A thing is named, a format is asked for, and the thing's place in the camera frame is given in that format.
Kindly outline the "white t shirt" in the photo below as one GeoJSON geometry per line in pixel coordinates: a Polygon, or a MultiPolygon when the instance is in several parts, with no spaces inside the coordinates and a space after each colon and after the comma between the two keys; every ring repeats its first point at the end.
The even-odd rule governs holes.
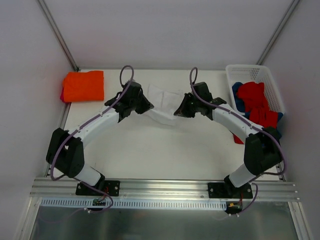
{"type": "Polygon", "coordinates": [[[184,93],[181,90],[167,91],[150,84],[147,89],[147,99],[153,108],[148,110],[145,115],[160,124],[175,126],[178,117],[174,116],[174,112],[182,103],[183,98],[184,93]]]}

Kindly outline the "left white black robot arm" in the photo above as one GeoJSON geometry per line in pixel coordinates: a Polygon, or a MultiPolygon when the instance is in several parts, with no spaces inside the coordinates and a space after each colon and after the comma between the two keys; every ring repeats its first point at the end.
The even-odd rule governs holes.
{"type": "Polygon", "coordinates": [[[123,91],[108,100],[94,117],[81,125],[53,131],[46,154],[46,161],[63,177],[80,181],[93,195],[105,192],[105,176],[85,162],[85,147],[107,128],[113,127],[131,112],[141,115],[154,106],[144,96],[142,86],[127,82],[123,91]]]}

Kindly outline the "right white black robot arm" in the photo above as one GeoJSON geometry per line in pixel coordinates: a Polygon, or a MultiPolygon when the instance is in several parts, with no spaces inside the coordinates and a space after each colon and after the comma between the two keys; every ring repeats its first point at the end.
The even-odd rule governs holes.
{"type": "Polygon", "coordinates": [[[194,118],[197,113],[221,124],[244,143],[243,164],[224,178],[224,193],[235,198],[242,187],[269,169],[284,161],[278,132],[273,127],[263,127],[235,110],[220,97],[213,98],[205,82],[190,84],[175,116],[194,118]]]}

